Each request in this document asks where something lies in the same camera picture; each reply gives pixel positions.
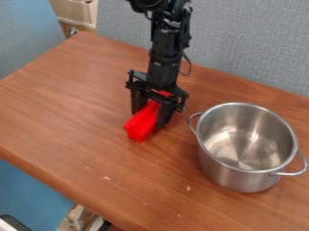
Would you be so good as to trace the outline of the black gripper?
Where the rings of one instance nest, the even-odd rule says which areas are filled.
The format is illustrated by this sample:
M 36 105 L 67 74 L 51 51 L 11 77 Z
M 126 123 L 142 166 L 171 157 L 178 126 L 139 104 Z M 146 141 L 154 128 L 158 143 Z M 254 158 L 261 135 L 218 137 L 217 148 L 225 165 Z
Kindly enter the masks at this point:
M 150 51 L 149 70 L 129 72 L 126 88 L 130 90 L 131 113 L 137 114 L 153 99 L 159 103 L 157 112 L 155 129 L 159 129 L 171 119 L 175 111 L 182 112 L 189 93 L 178 86 L 178 76 L 188 76 L 180 70 L 181 61 L 190 60 L 181 51 L 171 57 L 155 55 Z

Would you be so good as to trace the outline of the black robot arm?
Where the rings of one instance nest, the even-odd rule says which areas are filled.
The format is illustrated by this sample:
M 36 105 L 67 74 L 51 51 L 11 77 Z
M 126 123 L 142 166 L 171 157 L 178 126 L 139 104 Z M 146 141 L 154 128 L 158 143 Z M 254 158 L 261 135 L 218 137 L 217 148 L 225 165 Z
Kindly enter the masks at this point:
M 192 0 L 127 0 L 135 13 L 151 22 L 149 68 L 146 72 L 131 70 L 126 88 L 130 89 L 131 113 L 137 114 L 147 101 L 159 103 L 154 128 L 169 123 L 175 112 L 182 112 L 189 93 L 178 86 L 181 61 L 192 61 L 185 54 L 190 47 Z

